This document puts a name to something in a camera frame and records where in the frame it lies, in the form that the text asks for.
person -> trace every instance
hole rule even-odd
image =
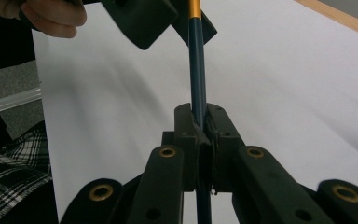
[[[0,0],[0,17],[20,11],[46,35],[76,36],[87,20],[82,0]],[[0,224],[58,223],[44,122],[0,147]]]
[[[56,37],[75,37],[87,20],[82,0],[0,0],[0,17],[19,20],[21,10],[39,31]]]

hand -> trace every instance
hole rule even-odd
[[[57,37],[74,37],[87,19],[82,0],[0,0],[1,17],[18,19],[20,9],[38,30]]]

brass insert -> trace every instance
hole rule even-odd
[[[108,184],[94,186],[89,191],[89,198],[94,202],[104,201],[113,194],[113,187]]]
[[[263,158],[264,157],[264,152],[257,147],[248,147],[246,149],[246,152],[248,153],[249,156],[254,157],[254,158]]]
[[[173,148],[170,148],[170,147],[165,147],[163,149],[161,149],[159,151],[159,156],[160,157],[165,157],[165,158],[169,158],[169,157],[172,157],[176,154],[176,151],[175,149]]]
[[[353,189],[342,185],[335,185],[333,187],[333,193],[348,203],[358,203],[358,193]]]

plaid sleeve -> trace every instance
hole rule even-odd
[[[51,175],[44,121],[39,122],[12,143],[4,146],[0,153],[13,160],[21,161],[30,168]]]
[[[35,189],[51,181],[44,123],[0,151],[0,219]]]

finger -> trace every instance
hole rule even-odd
[[[49,21],[36,13],[27,3],[22,4],[21,9],[28,20],[46,35],[73,38],[77,33],[75,26],[62,25],[54,21]]]
[[[87,14],[82,0],[27,0],[43,18],[58,24],[81,26]]]

